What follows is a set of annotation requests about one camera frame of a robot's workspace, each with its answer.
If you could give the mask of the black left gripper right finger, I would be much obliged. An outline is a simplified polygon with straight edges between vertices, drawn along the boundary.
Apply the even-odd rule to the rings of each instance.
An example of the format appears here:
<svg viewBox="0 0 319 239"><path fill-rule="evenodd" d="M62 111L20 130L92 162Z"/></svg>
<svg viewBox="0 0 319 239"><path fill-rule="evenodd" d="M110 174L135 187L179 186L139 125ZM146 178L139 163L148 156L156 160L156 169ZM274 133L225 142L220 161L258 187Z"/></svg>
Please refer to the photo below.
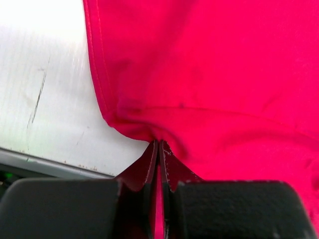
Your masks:
<svg viewBox="0 0 319 239"><path fill-rule="evenodd" d="M205 181L159 143L166 239L315 239L300 197L282 181Z"/></svg>

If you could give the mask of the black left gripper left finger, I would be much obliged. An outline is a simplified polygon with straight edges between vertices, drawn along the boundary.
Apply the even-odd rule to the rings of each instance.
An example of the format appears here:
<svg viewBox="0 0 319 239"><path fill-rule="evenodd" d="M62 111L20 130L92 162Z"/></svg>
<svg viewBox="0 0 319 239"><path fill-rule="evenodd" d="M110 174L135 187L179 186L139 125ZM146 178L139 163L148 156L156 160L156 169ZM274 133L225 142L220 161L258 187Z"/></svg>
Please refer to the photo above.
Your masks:
<svg viewBox="0 0 319 239"><path fill-rule="evenodd" d="M27 178L0 201L3 239L152 239L158 142L113 179Z"/></svg>

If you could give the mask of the magenta t shirt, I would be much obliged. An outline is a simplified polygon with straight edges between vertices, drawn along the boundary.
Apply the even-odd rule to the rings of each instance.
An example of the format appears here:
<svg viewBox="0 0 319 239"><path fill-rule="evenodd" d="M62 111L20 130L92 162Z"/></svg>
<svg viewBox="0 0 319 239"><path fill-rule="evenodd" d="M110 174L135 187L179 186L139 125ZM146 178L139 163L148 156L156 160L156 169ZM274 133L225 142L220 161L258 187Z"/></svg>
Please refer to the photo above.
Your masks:
<svg viewBox="0 0 319 239"><path fill-rule="evenodd" d="M86 0L103 119L208 180L280 180L319 226L316 0Z"/></svg>

